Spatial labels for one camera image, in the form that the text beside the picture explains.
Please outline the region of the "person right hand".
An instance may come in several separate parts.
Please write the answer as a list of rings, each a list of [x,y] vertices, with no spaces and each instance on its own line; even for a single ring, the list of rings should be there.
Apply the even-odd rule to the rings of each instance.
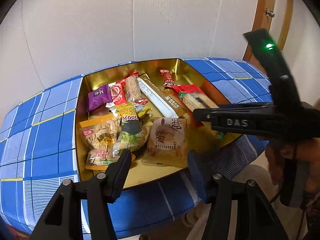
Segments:
[[[284,160],[292,159],[293,152],[293,145],[285,145],[282,149],[277,150],[271,143],[268,144],[265,154],[273,185],[277,185],[282,180]],[[297,146],[296,158],[309,163],[309,176],[305,186],[306,192],[319,193],[319,138],[300,142]]]

